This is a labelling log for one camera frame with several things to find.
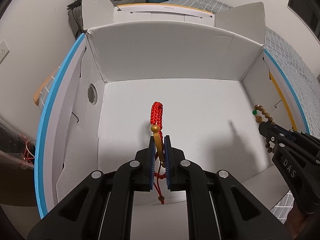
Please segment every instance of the white wall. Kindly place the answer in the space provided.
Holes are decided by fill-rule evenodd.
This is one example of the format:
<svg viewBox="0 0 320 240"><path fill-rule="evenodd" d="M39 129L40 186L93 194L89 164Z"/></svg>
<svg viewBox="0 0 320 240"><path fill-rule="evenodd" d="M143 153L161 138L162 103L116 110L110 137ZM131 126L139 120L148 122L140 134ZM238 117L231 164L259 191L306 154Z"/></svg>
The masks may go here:
<svg viewBox="0 0 320 240"><path fill-rule="evenodd" d="M0 20L0 42L10 49L0 63L0 116L30 138L40 118L33 94L75 41L67 11L73 1L13 0Z"/></svg>
<svg viewBox="0 0 320 240"><path fill-rule="evenodd" d="M320 74L320 45L310 30L289 8L289 0L219 0L231 6L264 3L266 26L282 36L302 57L309 69Z"/></svg>

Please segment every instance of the blue gripper pad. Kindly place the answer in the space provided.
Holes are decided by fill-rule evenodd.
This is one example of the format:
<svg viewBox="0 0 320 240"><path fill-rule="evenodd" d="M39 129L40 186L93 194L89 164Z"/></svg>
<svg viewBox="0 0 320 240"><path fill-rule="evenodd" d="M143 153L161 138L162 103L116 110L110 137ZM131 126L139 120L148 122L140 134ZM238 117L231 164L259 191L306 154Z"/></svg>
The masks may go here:
<svg viewBox="0 0 320 240"><path fill-rule="evenodd" d="M171 188L171 173L170 173L170 159L167 145L167 138L164 138L164 161L165 161L165 173L167 178L168 189Z"/></svg>
<svg viewBox="0 0 320 240"><path fill-rule="evenodd" d="M153 190L153 182L155 180L155 166L156 166L156 144L155 144L155 141L153 141L152 159L151 159L151 166L150 166L150 190Z"/></svg>

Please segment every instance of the beaded bracelet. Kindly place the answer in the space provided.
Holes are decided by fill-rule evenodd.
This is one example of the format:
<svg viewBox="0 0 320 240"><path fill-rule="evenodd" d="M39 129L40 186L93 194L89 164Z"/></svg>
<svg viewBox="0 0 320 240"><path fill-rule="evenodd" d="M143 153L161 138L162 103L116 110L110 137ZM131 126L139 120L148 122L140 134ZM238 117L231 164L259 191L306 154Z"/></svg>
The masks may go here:
<svg viewBox="0 0 320 240"><path fill-rule="evenodd" d="M264 109L263 106L255 105L254 110L252 111L252 114L256 117L257 123L264 122L262 117L260 115L257 115L258 110L261 111L261 113L264 115L264 117L268 119L268 121L267 121L268 123L270 123L271 125L276 125L275 122L273 121L272 117L270 116L270 114L267 113L266 109ZM271 152L274 153L274 148L270 147L269 139L266 138L265 142L266 142L266 148L268 149L268 153L271 153Z"/></svg>

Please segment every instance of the electrical outlet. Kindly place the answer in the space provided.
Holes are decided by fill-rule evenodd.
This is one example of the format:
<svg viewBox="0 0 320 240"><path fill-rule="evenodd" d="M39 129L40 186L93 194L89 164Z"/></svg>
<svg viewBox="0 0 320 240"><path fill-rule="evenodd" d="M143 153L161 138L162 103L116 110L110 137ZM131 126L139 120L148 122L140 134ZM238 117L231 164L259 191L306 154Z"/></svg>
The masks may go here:
<svg viewBox="0 0 320 240"><path fill-rule="evenodd" d="M2 62L4 57L7 56L8 53L9 53L8 46L7 44L5 44L5 41L3 40L0 43L0 63Z"/></svg>

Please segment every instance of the gold bead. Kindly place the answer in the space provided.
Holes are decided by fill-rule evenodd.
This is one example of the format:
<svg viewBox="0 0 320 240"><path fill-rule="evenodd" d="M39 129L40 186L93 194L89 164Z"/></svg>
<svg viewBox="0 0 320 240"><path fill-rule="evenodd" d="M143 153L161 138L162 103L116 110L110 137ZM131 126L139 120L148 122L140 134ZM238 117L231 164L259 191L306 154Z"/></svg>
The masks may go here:
<svg viewBox="0 0 320 240"><path fill-rule="evenodd" d="M262 120L262 117L261 117L260 115L257 115L257 116L256 116L256 122L257 122L257 123L262 123L262 121L263 121L263 120Z"/></svg>
<svg viewBox="0 0 320 240"><path fill-rule="evenodd" d="M152 132L158 132L159 130L160 130L159 125L154 124L154 125L151 126L151 131Z"/></svg>

